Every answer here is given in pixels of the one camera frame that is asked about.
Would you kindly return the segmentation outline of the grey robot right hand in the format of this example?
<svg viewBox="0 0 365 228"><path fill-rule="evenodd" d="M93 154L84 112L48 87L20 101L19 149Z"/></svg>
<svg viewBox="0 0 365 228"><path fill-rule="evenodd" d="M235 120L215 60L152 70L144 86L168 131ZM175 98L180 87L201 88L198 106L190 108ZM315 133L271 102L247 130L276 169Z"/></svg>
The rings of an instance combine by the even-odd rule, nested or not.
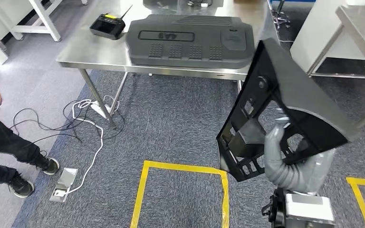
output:
<svg viewBox="0 0 365 228"><path fill-rule="evenodd" d="M330 170L336 149L331 149L292 165L283 162L280 141L289 118L281 108L274 128L265 136L265 176L279 188L303 195L317 195Z"/></svg>

